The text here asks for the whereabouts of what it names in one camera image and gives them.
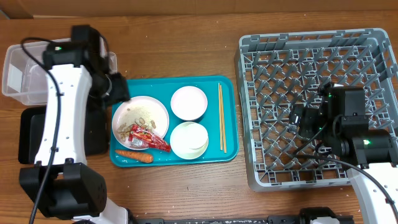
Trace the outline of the red snack wrapper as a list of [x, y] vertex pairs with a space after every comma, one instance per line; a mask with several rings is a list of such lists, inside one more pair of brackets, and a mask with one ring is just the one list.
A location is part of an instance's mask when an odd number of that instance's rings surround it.
[[136, 124], [132, 125], [128, 141], [130, 145], [134, 147], [159, 149], [165, 152], [171, 151], [171, 147], [166, 141], [148, 129], [142, 128]]

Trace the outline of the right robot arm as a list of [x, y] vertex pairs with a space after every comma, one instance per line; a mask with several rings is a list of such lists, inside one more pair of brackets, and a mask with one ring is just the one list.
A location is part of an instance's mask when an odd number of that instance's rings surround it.
[[289, 132], [307, 139], [292, 155], [342, 165], [364, 222], [397, 222], [396, 140], [369, 127], [363, 88], [327, 83], [318, 94], [318, 108], [295, 104], [289, 114]]

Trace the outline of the white bowl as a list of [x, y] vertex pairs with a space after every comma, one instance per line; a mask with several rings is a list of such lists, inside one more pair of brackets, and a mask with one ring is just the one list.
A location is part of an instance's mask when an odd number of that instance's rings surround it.
[[199, 158], [206, 151], [208, 144], [208, 131], [203, 125], [195, 122], [179, 124], [170, 135], [172, 152], [185, 160]]

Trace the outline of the wooden chopstick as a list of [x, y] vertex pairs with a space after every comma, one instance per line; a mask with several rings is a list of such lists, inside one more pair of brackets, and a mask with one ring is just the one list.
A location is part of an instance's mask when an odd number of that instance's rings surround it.
[[221, 84], [219, 84], [219, 101], [220, 101], [220, 121], [221, 121], [221, 135], [222, 135], [222, 150], [226, 154], [226, 129], [224, 120], [224, 104], [223, 104], [223, 89]]
[[219, 114], [219, 128], [220, 128], [220, 150], [223, 151], [223, 132], [222, 132], [222, 118], [221, 118], [221, 94], [220, 83], [218, 83], [218, 114]]

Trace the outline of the white dinner plate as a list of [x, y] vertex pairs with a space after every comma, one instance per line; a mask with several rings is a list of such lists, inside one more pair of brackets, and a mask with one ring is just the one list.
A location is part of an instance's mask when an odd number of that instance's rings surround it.
[[123, 142], [116, 130], [121, 124], [133, 123], [135, 119], [139, 118], [144, 118], [146, 121], [155, 121], [156, 128], [151, 132], [160, 138], [164, 138], [169, 129], [169, 113], [159, 100], [150, 96], [132, 97], [129, 101], [122, 103], [116, 108], [111, 124], [116, 140], [128, 149], [144, 150], [144, 148], [131, 146], [128, 139]]

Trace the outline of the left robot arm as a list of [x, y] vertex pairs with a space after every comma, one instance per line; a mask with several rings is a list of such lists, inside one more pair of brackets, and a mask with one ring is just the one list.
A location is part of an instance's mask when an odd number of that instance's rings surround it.
[[42, 140], [32, 167], [19, 183], [33, 201], [32, 213], [75, 223], [134, 223], [128, 208], [108, 198], [102, 175], [88, 167], [84, 133], [88, 103], [105, 110], [129, 100], [126, 79], [111, 73], [102, 56], [108, 42], [89, 25], [73, 26], [68, 42], [49, 40], [38, 66], [48, 97]]

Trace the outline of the pink bowl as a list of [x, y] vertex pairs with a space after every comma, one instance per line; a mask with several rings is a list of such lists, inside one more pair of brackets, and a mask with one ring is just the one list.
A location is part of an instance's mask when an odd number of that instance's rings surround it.
[[208, 99], [198, 87], [183, 86], [172, 95], [170, 106], [176, 117], [194, 121], [205, 114]]

